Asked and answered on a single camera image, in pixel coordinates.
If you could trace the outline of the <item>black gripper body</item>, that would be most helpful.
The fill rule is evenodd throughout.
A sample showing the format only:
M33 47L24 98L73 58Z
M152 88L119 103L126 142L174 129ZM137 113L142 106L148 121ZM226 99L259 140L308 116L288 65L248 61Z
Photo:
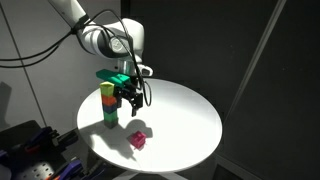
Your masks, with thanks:
M131 82L131 78L117 79L115 81L114 96L120 100L124 98L133 104L143 103L143 94L137 92L137 86Z

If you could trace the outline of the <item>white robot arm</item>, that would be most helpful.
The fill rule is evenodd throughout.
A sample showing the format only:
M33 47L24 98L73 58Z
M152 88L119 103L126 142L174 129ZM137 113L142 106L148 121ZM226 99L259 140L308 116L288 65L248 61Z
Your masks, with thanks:
M143 107L143 101L147 100L143 78L153 75L153 70L142 63L143 25L117 15L117 22L101 25L94 20L109 9L90 18L77 0L48 1L71 27L85 51L116 61L113 69L99 70L96 76L115 85L118 106L121 106L122 98L127 99L132 106L131 115L135 116Z

